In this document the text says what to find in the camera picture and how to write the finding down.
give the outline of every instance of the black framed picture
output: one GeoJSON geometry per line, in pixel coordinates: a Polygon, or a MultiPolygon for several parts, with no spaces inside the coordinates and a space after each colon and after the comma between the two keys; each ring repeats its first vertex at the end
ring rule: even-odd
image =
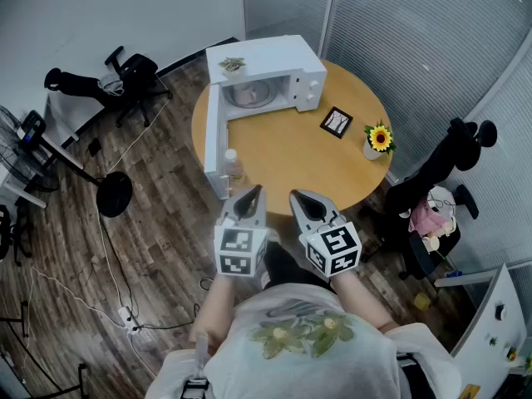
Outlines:
{"type": "Polygon", "coordinates": [[[320,124],[320,127],[331,133],[331,135],[335,135],[338,139],[342,139],[351,121],[352,117],[350,115],[333,106],[325,120],[320,124]]]}

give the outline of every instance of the power strip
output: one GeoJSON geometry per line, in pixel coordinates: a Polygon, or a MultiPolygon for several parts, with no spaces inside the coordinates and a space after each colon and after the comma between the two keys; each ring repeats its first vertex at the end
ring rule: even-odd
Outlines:
{"type": "Polygon", "coordinates": [[[123,308],[118,309],[118,314],[122,318],[122,321],[124,322],[124,325],[127,327],[127,333],[128,334],[137,334],[140,332],[140,328],[136,328],[139,326],[139,324],[136,322],[135,317],[131,313],[131,310],[124,306],[123,308]]]}

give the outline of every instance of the white t-shirt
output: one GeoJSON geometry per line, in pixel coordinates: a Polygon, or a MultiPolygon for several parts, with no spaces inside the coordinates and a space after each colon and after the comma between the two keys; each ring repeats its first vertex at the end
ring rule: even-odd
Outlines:
{"type": "MultiPolygon", "coordinates": [[[[235,309],[228,337],[204,367],[207,397],[400,399],[402,352],[414,353],[436,398],[459,396],[460,373],[426,325],[383,335],[326,289],[287,283],[235,309]]],[[[194,350],[170,353],[146,399],[180,398],[194,369],[194,350]]]]}

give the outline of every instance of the green flower print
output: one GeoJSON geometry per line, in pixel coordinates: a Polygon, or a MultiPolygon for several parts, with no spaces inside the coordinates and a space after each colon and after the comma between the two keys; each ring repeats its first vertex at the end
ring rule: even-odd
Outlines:
{"type": "Polygon", "coordinates": [[[295,319],[287,319],[277,322],[262,322],[261,328],[253,330],[249,334],[250,340],[263,342],[263,356],[271,359],[277,356],[283,349],[292,353],[304,354],[305,348],[300,338],[304,338],[306,327],[296,325],[295,319]]]}
{"type": "Polygon", "coordinates": [[[323,315],[313,315],[308,320],[317,324],[307,335],[309,341],[313,341],[313,357],[322,356],[339,338],[343,342],[348,342],[355,337],[355,333],[347,325],[351,321],[346,315],[338,315],[334,312],[325,311],[323,315]]]}

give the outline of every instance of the white cable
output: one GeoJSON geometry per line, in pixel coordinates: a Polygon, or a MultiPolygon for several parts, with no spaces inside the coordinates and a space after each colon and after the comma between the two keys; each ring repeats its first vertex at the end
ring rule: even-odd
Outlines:
{"type": "MultiPolygon", "coordinates": [[[[155,74],[155,76],[157,77],[157,79],[160,81],[160,84],[162,84],[166,90],[168,90],[168,87],[166,87],[166,84],[159,78],[159,76],[157,74],[155,74]]],[[[151,124],[149,126],[147,126],[143,131],[142,133],[140,133],[139,137],[137,137],[133,143],[130,145],[129,148],[126,149],[126,152],[124,152],[122,154],[122,156],[118,159],[118,161],[115,163],[115,165],[113,165],[109,171],[107,171],[107,174],[109,175],[109,173],[111,173],[115,167],[118,165],[119,162],[122,161],[122,158],[124,158],[124,155],[127,154],[127,152],[131,149],[131,147],[142,137],[142,135],[144,135],[149,129],[150,127],[153,126],[153,123],[155,123],[155,120],[157,120],[157,117],[159,117],[160,113],[165,109],[165,107],[168,105],[168,103],[170,102],[170,98],[168,98],[168,101],[166,101],[166,103],[163,105],[162,108],[160,108],[159,112],[157,112],[157,115],[155,116],[155,118],[153,119],[153,121],[151,122],[151,124]]]]}
{"type": "Polygon", "coordinates": [[[30,287],[30,298],[27,300],[27,343],[26,343],[26,354],[24,355],[24,361],[22,362],[22,369],[26,368],[26,359],[27,351],[30,347],[30,340],[32,339],[32,321],[30,308],[32,306],[32,295],[33,295],[33,272],[30,270],[30,277],[32,278],[32,286],[30,287]]]}
{"type": "Polygon", "coordinates": [[[96,206],[96,214],[98,214],[98,226],[100,227],[101,244],[103,245],[103,250],[106,254],[107,268],[109,268],[109,273],[111,274],[111,278],[113,278],[113,282],[115,283],[116,292],[118,293],[118,303],[120,304],[120,307],[122,307],[122,296],[120,294],[120,289],[118,288],[118,282],[116,281],[115,275],[113,274],[113,271],[111,269],[111,264],[109,263],[109,256],[107,255],[106,241],[103,239],[103,229],[101,228],[100,210],[98,209],[98,205],[96,204],[96,202],[95,202],[95,206],[96,206]]]}
{"type": "Polygon", "coordinates": [[[59,285],[61,285],[66,291],[68,291],[68,292],[71,294],[71,296],[72,296],[73,298],[75,298],[76,300],[79,300],[80,302],[82,302],[83,304],[85,304],[90,310],[94,310],[95,312],[98,312],[98,313],[102,314],[103,316],[105,316],[105,317],[106,317],[107,319],[109,319],[109,320],[113,323],[113,325],[115,325],[116,327],[118,327],[118,328],[120,328],[120,329],[127,329],[127,327],[125,327],[125,326],[123,326],[123,325],[120,325],[120,324],[116,323],[116,322],[113,320],[113,318],[111,318],[111,317],[110,317],[107,313],[105,313],[103,310],[100,310],[100,309],[97,309],[97,308],[93,308],[92,306],[89,306],[89,305],[86,303],[86,301],[83,300],[83,298],[79,298],[79,297],[77,297],[76,295],[74,295],[74,293],[73,293],[68,287],[66,287],[65,285],[63,285],[63,284],[61,283],[61,281],[59,281],[58,279],[52,278],[52,277],[50,277],[50,276],[48,276],[48,275],[45,275],[45,274],[42,273],[42,272],[39,272],[35,266],[32,266],[32,270],[35,270],[35,272],[37,272],[39,275],[43,276],[44,278],[51,279],[52,281],[56,281],[56,282],[57,282],[59,285]]]}
{"type": "Polygon", "coordinates": [[[129,342],[130,342],[131,350],[133,350],[133,353],[135,354],[135,356],[139,359],[139,361],[142,362],[142,365],[145,366],[145,368],[150,372],[150,374],[151,374],[154,378],[157,378],[156,374],[155,374],[153,371],[151,371],[151,368],[148,367],[148,365],[146,364],[146,362],[144,362],[144,361],[142,360],[142,357],[140,357],[140,355],[136,352],[136,350],[135,350],[135,346],[133,346],[133,340],[132,340],[130,334],[127,335],[127,339],[128,339],[129,342]]]}

